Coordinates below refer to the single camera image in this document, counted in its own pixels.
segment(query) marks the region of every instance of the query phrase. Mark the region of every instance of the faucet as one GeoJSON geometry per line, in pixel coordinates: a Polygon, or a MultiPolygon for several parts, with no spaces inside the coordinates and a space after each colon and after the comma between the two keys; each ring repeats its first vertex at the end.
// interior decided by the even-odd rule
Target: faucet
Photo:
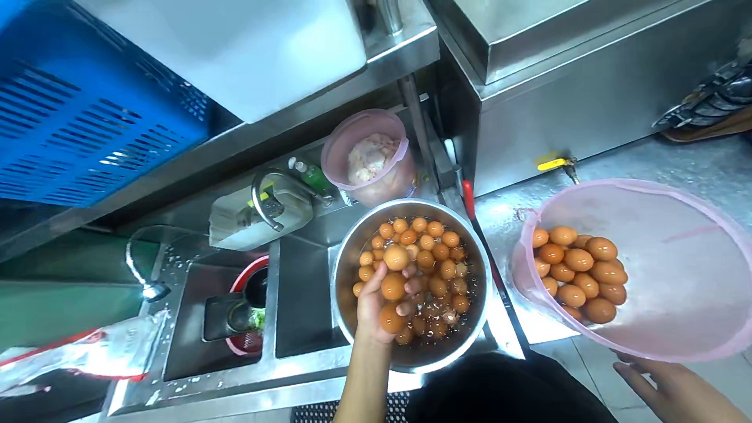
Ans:
{"type": "Polygon", "coordinates": [[[260,172],[256,173],[256,176],[253,177],[253,182],[250,185],[250,198],[253,200],[253,204],[256,206],[256,211],[259,213],[259,216],[273,229],[277,232],[282,232],[282,229],[284,229],[284,225],[275,221],[274,219],[270,218],[265,211],[263,211],[263,207],[261,207],[261,183],[264,181],[264,178],[267,176],[282,176],[285,177],[288,181],[292,182],[293,185],[297,186],[301,190],[305,191],[306,193],[310,194],[313,198],[321,201],[324,205],[332,204],[332,198],[326,198],[315,189],[309,187],[308,185],[304,184],[303,181],[299,180],[298,178],[294,178],[293,176],[290,176],[287,172],[283,172],[279,169],[275,168],[269,168],[264,169],[260,172]]]}

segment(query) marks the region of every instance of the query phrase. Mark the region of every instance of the pink plastic bowl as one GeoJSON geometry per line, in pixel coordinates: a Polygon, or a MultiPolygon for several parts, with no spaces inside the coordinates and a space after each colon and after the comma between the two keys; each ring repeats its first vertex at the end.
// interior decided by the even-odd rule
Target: pink plastic bowl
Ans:
{"type": "Polygon", "coordinates": [[[724,212],[676,188],[634,179],[569,187],[527,218],[512,253],[514,286],[541,311],[595,341],[658,361],[709,361],[752,343],[752,240],[724,212]],[[535,271],[532,231],[559,225],[616,244],[627,301],[584,326],[535,271]]]}

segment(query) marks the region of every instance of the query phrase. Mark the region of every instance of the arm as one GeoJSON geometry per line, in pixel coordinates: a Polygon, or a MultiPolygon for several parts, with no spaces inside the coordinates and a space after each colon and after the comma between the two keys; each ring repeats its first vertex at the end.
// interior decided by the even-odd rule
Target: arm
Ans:
{"type": "MultiPolygon", "coordinates": [[[[403,271],[411,278],[415,269],[403,271]]],[[[382,423],[386,415],[387,381],[395,335],[381,328],[379,312],[384,305],[381,280],[387,274],[387,265],[381,263],[376,273],[366,282],[358,297],[358,328],[355,332],[353,354],[347,369],[347,381],[334,417],[334,423],[382,423]]],[[[415,294],[420,290],[418,280],[405,283],[405,291],[415,294]]],[[[400,315],[411,315],[414,304],[405,302],[397,308],[400,315]]]]}

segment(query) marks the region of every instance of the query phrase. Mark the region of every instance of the pink plastic container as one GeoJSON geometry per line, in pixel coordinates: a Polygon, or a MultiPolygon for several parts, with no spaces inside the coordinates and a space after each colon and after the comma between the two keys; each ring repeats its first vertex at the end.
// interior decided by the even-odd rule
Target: pink plastic container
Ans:
{"type": "Polygon", "coordinates": [[[415,191],[415,162],[408,147],[405,125],[396,114],[379,108],[364,110],[334,129],[321,152],[321,169],[334,185],[348,191],[361,203],[375,207],[409,197],[415,191]],[[374,179],[352,185],[347,180],[347,155],[360,140],[376,133],[400,140],[397,152],[374,179]]]}
{"type": "Polygon", "coordinates": [[[633,179],[585,182],[530,213],[510,262],[514,285],[570,328],[639,357],[708,361],[752,343],[752,240],[724,212],[676,188],[633,179]],[[584,326],[535,271],[532,231],[559,225],[616,244],[627,301],[607,324],[584,326]]]}

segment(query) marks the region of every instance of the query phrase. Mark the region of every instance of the blue plastic crate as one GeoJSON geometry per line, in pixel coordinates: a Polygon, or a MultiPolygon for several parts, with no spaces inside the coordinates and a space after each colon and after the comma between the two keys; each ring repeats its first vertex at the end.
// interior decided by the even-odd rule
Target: blue plastic crate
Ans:
{"type": "Polygon", "coordinates": [[[82,9],[0,37],[0,197],[87,207],[206,139],[208,98],[82,9]]]}

